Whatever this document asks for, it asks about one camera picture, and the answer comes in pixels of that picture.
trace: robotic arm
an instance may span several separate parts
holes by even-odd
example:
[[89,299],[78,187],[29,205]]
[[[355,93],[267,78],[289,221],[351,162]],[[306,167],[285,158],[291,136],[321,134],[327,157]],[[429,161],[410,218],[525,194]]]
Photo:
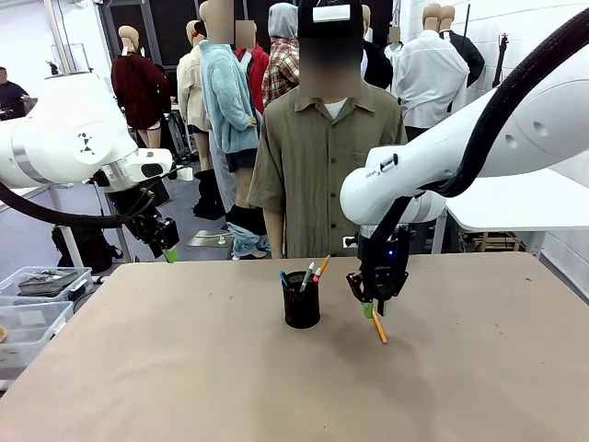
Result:
[[[173,168],[167,150],[137,148],[116,102],[90,73],[47,78],[39,103],[26,118],[0,122],[1,200],[26,215],[61,226],[125,224],[156,257],[178,243],[178,231],[173,220],[163,219],[154,208],[141,183]],[[9,190],[93,176],[119,215],[63,214]]]
[[[477,177],[547,168],[587,149],[589,52],[581,50],[587,43],[589,8],[541,43],[499,88],[407,145],[373,149],[366,167],[348,176],[343,213],[358,225],[378,225],[360,248],[361,274],[348,278],[361,302],[371,308],[376,299],[384,314],[385,302],[408,277],[409,235],[396,229],[399,223],[435,219],[443,197],[458,196]],[[382,253],[391,236],[398,246],[393,263]]]

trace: marker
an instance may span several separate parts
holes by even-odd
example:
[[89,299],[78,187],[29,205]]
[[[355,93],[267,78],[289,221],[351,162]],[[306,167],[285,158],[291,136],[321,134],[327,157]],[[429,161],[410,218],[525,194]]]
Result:
[[313,282],[319,284],[319,278],[321,278],[321,267],[317,269],[315,272],[315,277],[313,278]]
[[303,293],[306,289],[306,285],[309,283],[309,279],[311,279],[311,275],[313,274],[313,269],[315,269],[315,262],[311,262],[309,268],[306,269],[305,278],[303,278],[303,285],[301,285],[300,293]]
[[288,288],[288,281],[286,281],[286,273],[284,270],[280,272],[280,279],[283,281],[284,288]]

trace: pencil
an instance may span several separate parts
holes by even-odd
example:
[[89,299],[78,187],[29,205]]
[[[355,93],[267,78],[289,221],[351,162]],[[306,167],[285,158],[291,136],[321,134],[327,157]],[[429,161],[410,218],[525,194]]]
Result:
[[325,259],[325,261],[323,262],[323,265],[321,266],[321,274],[325,274],[325,271],[328,268],[329,265],[329,260],[331,259],[331,255],[328,255],[328,257]]
[[378,334],[380,335],[380,339],[383,343],[387,343],[387,336],[385,335],[385,331],[383,330],[383,326],[380,324],[380,320],[378,319],[378,315],[376,314],[376,310],[372,309],[372,319],[375,320],[376,329],[378,330]]

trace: plaid shirt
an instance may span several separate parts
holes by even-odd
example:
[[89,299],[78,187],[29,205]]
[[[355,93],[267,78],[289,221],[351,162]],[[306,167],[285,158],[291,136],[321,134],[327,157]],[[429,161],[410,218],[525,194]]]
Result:
[[270,62],[262,81],[264,108],[298,86],[298,40],[272,38]]

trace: black pen cup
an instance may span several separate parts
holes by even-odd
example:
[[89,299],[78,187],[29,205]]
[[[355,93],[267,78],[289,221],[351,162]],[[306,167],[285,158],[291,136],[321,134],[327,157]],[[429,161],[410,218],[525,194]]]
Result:
[[288,288],[283,285],[284,320],[294,329],[310,329],[321,319],[319,313],[319,285],[309,279],[305,291],[301,292],[306,272],[286,275]]

